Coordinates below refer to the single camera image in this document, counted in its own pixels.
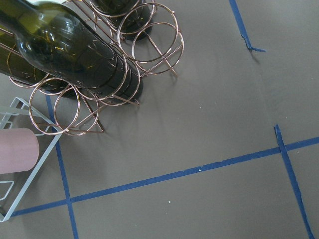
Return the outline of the dark wine bottle back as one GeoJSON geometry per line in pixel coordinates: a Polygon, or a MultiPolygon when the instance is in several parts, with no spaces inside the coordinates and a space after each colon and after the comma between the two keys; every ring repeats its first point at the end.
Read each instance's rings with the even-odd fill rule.
{"type": "Polygon", "coordinates": [[[151,23],[151,9],[149,5],[143,5],[144,0],[92,0],[94,9],[109,21],[110,25],[120,31],[123,38],[134,40],[140,33],[137,40],[146,37],[152,31],[149,27],[143,33],[144,26],[151,23]]]}

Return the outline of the dark wine bottle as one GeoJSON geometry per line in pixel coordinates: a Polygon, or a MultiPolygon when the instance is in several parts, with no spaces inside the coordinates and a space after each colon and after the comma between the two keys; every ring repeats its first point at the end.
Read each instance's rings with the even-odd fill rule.
{"type": "Polygon", "coordinates": [[[15,34],[22,56],[34,67],[100,98],[137,100],[143,83],[133,65],[68,7],[48,1],[3,0],[0,22],[15,34]]]}
{"type": "Polygon", "coordinates": [[[123,38],[134,40],[140,33],[137,40],[146,37],[152,31],[149,27],[143,33],[144,26],[151,23],[151,9],[149,5],[143,5],[144,0],[92,0],[94,9],[109,21],[110,25],[120,31],[123,38]]]}
{"type": "MultiPolygon", "coordinates": [[[[0,72],[27,86],[40,82],[46,76],[51,77],[46,72],[29,64],[24,58],[3,47],[0,48],[0,72]]],[[[68,87],[69,84],[64,81],[51,80],[42,84],[40,89],[54,94],[68,87]]]]}

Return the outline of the dark wine bottle front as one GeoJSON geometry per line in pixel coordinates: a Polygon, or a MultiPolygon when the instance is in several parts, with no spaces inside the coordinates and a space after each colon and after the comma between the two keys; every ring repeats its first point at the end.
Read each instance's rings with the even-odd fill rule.
{"type": "MultiPolygon", "coordinates": [[[[0,72],[27,86],[40,82],[46,76],[51,77],[46,72],[29,64],[24,58],[3,47],[0,48],[0,72]]],[[[69,84],[64,81],[51,80],[42,84],[40,89],[54,94],[68,87],[69,84]]]]}

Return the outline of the dark wine bottle middle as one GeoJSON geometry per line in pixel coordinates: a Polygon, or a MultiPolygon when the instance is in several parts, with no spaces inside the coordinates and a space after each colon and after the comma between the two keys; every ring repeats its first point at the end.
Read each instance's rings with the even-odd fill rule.
{"type": "Polygon", "coordinates": [[[15,34],[22,56],[34,67],[100,98],[137,100],[143,83],[133,65],[68,7],[48,1],[3,0],[0,22],[15,34]]]}

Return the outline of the pink cup top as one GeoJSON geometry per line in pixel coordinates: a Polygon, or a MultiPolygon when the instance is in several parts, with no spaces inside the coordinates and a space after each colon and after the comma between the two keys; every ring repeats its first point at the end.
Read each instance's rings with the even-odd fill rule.
{"type": "Polygon", "coordinates": [[[28,128],[0,131],[0,173],[24,172],[32,169],[39,157],[36,135],[28,128]]]}

